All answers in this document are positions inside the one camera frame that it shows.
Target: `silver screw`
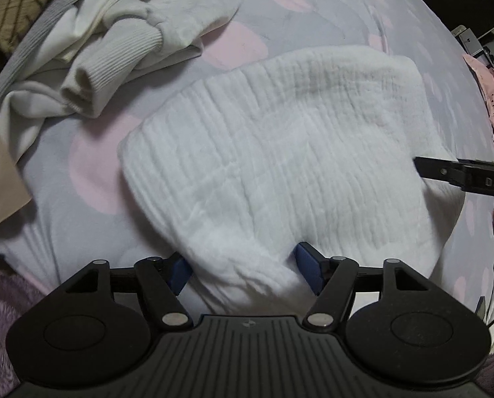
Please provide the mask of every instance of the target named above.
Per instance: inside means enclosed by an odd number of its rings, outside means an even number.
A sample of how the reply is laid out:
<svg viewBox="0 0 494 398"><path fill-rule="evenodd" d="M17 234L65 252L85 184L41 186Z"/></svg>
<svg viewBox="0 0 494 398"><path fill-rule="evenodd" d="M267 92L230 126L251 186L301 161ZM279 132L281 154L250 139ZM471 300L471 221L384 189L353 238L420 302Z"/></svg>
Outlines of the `silver screw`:
<svg viewBox="0 0 494 398"><path fill-rule="evenodd" d="M168 326L181 326L188 322L188 316L181 312L169 312L162 316L162 321Z"/></svg>
<svg viewBox="0 0 494 398"><path fill-rule="evenodd" d="M334 318L325 312L316 312L308 316L308 323L313 326L330 326L334 322Z"/></svg>

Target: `bed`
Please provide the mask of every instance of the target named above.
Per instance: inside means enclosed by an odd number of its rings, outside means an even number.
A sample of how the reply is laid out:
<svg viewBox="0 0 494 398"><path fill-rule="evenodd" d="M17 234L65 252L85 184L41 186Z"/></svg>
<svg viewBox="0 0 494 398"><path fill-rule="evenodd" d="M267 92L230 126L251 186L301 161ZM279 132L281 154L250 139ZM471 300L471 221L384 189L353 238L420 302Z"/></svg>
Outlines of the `bed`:
<svg viewBox="0 0 494 398"><path fill-rule="evenodd" d="M45 294L93 259L132 266L174 250L136 207L118 143L194 81L310 46L361 44L415 61L445 144L458 158L494 160L492 129L463 49L421 0L244 0L233 20L203 37L203 55L123 85L97 119L47 121L19 166L34 202L0 225L0 256ZM432 279L471 309L490 298L490 197L467 194ZM192 315L208 308L187 287Z"/></svg>

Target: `ridged black panel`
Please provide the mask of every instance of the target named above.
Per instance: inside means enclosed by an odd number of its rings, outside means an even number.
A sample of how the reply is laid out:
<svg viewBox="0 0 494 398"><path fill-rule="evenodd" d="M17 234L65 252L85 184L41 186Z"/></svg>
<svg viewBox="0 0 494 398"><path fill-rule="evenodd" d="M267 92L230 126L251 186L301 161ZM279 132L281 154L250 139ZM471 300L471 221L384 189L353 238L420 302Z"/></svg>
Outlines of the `ridged black panel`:
<svg viewBox="0 0 494 398"><path fill-rule="evenodd" d="M10 398L488 398L474 384L448 391L384 385L356 368L338 340L294 317L207 316L164 336L143 364L89 390L22 384Z"/></svg>

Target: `gray polka dot sheet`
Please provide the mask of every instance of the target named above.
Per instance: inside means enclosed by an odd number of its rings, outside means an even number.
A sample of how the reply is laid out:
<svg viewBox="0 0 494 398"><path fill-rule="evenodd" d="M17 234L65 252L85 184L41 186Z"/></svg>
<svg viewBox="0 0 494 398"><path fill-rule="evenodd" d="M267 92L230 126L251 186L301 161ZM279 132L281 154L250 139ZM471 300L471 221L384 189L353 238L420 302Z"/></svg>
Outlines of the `gray polka dot sheet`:
<svg viewBox="0 0 494 398"><path fill-rule="evenodd" d="M0 255L44 292L93 259L111 267L173 251L137 209L116 147L166 98L194 81L304 47L363 44L415 61L445 144L458 158L494 160L492 131L463 50L421 0L245 0L203 38L203 54L123 85L95 120L48 121L21 160L34 202L0 225ZM493 199L466 196L432 274L469 308L493 284ZM207 308L188 287L181 301Z"/></svg>

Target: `bed sheet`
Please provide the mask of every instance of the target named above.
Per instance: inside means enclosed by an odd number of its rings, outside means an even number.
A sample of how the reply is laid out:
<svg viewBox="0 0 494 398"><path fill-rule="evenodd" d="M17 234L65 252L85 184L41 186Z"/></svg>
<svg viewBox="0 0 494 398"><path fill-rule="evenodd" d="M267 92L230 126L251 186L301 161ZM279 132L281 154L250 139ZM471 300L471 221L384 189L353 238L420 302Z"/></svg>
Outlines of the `bed sheet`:
<svg viewBox="0 0 494 398"><path fill-rule="evenodd" d="M245 0L204 37L201 57L148 74L115 94L95 120L48 121L21 160L34 202L0 225L0 255L49 291L92 259L112 267L173 251L135 207L116 147L143 118L192 82L309 46L364 44L415 61L445 144L459 158L493 160L487 111L463 50L421 0ZM492 291L493 200L469 194L433 272L469 308ZM197 281L181 301L197 315Z"/></svg>

